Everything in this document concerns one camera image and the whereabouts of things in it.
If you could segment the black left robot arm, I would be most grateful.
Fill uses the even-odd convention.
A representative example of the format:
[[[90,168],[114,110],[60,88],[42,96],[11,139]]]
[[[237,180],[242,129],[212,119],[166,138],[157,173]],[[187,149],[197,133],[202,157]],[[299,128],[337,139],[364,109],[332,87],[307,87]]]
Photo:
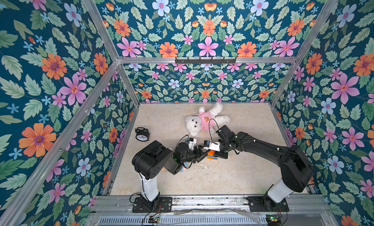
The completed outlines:
[[[160,196],[157,187],[157,176],[163,168],[176,175],[187,163],[195,164],[207,157],[209,150],[196,146],[194,139],[180,141],[174,150],[166,148],[159,141],[153,141],[139,151],[131,163],[142,182],[141,198],[147,203],[156,205]]]

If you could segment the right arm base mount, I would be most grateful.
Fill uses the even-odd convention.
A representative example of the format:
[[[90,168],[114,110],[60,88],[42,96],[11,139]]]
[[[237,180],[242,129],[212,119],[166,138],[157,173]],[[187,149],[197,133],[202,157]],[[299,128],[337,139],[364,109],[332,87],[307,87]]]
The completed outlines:
[[[246,200],[251,212],[289,212],[285,198],[277,203],[265,194],[263,196],[248,196]]]

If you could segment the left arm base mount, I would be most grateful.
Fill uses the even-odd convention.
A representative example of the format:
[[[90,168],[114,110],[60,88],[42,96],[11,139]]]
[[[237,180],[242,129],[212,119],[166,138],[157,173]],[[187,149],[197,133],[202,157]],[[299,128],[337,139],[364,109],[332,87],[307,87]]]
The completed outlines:
[[[160,195],[158,195],[153,201],[148,201],[141,195],[140,197],[135,198],[132,213],[171,212],[172,201],[172,197],[160,197]]]

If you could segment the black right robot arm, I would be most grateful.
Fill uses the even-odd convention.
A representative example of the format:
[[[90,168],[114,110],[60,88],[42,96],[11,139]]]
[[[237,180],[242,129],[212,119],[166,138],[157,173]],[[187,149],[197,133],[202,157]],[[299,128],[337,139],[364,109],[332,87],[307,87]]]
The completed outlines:
[[[221,151],[251,153],[278,165],[280,179],[264,194],[264,204],[278,204],[290,194],[302,193],[315,173],[312,162],[296,145],[279,146],[244,132],[235,134],[225,125],[216,134],[220,138]]]

